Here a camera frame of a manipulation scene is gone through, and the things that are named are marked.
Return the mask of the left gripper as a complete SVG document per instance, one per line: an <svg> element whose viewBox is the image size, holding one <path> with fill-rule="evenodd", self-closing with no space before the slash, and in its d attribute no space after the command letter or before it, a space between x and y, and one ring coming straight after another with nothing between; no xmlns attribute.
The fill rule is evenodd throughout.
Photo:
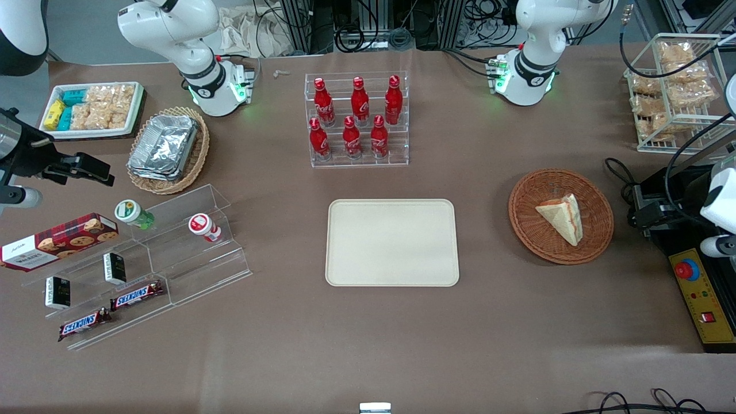
<svg viewBox="0 0 736 414"><path fill-rule="evenodd" d="M691 167L672 175L675 197L673 207L686 219L712 225L726 233L735 231L734 167ZM639 232L648 231L656 222L674 219L673 208L664 186L653 185L650 199L635 196L628 222Z"/></svg>

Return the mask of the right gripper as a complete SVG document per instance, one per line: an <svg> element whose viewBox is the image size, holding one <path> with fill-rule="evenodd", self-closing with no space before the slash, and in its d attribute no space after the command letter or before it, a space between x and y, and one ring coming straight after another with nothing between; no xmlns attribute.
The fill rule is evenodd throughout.
<svg viewBox="0 0 736 414"><path fill-rule="evenodd" d="M10 185L13 176L36 177L66 185L69 178L85 179L107 187L114 185L110 165L84 152L68 157L68 163L57 163L61 156L50 134L17 118L16 108L1 110L2 187Z"/></svg>

